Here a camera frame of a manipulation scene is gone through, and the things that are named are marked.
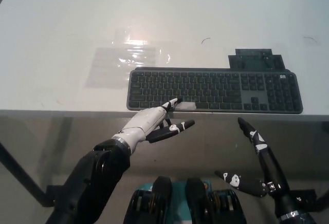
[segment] robotic hand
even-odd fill
[[[130,167],[130,155],[139,142],[154,143],[194,125],[193,120],[171,124],[168,111],[179,102],[176,98],[160,107],[139,111],[119,133],[81,158],[64,185],[48,189],[54,195],[55,206],[47,224],[97,221],[122,174]],[[164,120],[169,126],[164,127]]]

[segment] white table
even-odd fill
[[[304,111],[245,116],[329,121],[328,1],[3,0],[0,115],[131,117],[137,65],[228,68],[236,48],[271,48],[297,75]],[[191,115],[238,114],[175,117]]]

